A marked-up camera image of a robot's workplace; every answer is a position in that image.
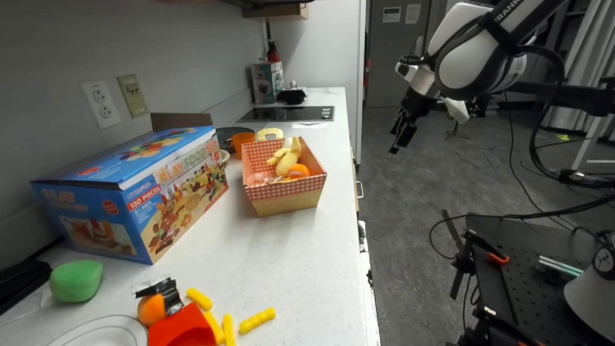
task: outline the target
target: orange cup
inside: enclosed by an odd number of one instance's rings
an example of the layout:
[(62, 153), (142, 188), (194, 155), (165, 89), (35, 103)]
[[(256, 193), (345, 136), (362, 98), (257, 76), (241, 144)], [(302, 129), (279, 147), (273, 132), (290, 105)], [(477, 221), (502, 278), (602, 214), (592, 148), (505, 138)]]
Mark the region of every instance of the orange cup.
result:
[(243, 143), (256, 142), (256, 134), (244, 132), (241, 134), (233, 135), (231, 137), (231, 140), (232, 140), (232, 145), (235, 147), (235, 150), (237, 151), (237, 155), (239, 155), (239, 158), (241, 159), (241, 145)]

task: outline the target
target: gray carpet floor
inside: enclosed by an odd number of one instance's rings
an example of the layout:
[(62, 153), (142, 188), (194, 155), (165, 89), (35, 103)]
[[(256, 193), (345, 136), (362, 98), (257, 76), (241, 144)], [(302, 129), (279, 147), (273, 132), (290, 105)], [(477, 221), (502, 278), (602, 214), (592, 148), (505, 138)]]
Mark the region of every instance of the gray carpet floor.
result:
[[(454, 123), (440, 112), (418, 121), (419, 131), (406, 149), (390, 155), (394, 139), (389, 134), (397, 109), (371, 108), (363, 111), (362, 164), (359, 180), (365, 198), (360, 202), (360, 218), (367, 223), (373, 271), (376, 309), (383, 346), (445, 345), (456, 342), (462, 333), (461, 297), (453, 301), (448, 291), (454, 276), (450, 261), (439, 257), (429, 246), (427, 232), (440, 220), (441, 209), (451, 216), (467, 212), (482, 214), (532, 213), (530, 204), (510, 173), (508, 152), (510, 128), (504, 114), (471, 119), (459, 128), (459, 135), (444, 141), (445, 131)], [(536, 118), (528, 112), (514, 112), (515, 150), (513, 164), (535, 202), (545, 210), (584, 203), (591, 197), (580, 195), (564, 185), (526, 171), (520, 161), (534, 171), (528, 148), (531, 127)], [(537, 144), (561, 142), (551, 132), (540, 132)], [(455, 149), (482, 147), (487, 151), (460, 149), (459, 155), (480, 167), (461, 160)], [(547, 167), (568, 168), (580, 143), (541, 149)], [(615, 159), (613, 147), (598, 144), (591, 158)], [(591, 165), (587, 171), (615, 171), (615, 166)], [(600, 192), (574, 188), (591, 196)], [(612, 206), (565, 217), (575, 225), (597, 231), (613, 228)], [(532, 223), (557, 226), (549, 219)], [(465, 223), (456, 222), (460, 230)], [(454, 244), (446, 228), (437, 229), (435, 245), (453, 255)], [(468, 321), (473, 321), (470, 308)]]

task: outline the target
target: white wall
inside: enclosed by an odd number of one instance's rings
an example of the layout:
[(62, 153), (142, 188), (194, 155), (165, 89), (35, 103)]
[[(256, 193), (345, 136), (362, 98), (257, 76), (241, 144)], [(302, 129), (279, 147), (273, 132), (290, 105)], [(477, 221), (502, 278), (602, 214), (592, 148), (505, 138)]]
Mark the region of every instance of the white wall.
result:
[[(137, 74), (150, 111), (201, 112), (248, 88), (263, 46), (262, 24), (222, 2), (3, 1), (0, 234), (13, 246), (0, 269), (57, 237), (17, 220), (37, 209), (24, 211), (29, 180), (151, 130), (149, 116), (130, 118), (117, 76)], [(99, 79), (122, 119), (102, 131), (81, 89)]]
[(355, 154), (360, 157), (359, 107), (362, 95), (365, 0), (323, 0), (308, 4), (308, 20), (272, 22), (271, 38), (279, 43), (284, 84), (346, 87), (348, 123)]

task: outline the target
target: green sponge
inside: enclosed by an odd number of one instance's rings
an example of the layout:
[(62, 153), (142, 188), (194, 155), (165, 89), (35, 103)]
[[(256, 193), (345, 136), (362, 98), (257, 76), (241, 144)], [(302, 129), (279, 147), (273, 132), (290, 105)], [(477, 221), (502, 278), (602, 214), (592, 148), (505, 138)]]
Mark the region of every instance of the green sponge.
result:
[(51, 272), (49, 288), (61, 302), (82, 302), (96, 294), (103, 274), (103, 264), (95, 260), (75, 260)]

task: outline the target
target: cardboard box lid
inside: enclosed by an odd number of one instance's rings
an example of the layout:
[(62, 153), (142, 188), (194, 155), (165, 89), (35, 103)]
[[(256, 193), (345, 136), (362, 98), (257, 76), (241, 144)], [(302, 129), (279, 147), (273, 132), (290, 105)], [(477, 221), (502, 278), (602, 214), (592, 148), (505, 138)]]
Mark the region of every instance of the cardboard box lid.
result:
[(213, 126), (148, 132), (35, 182), (71, 182), (124, 190), (215, 135)]

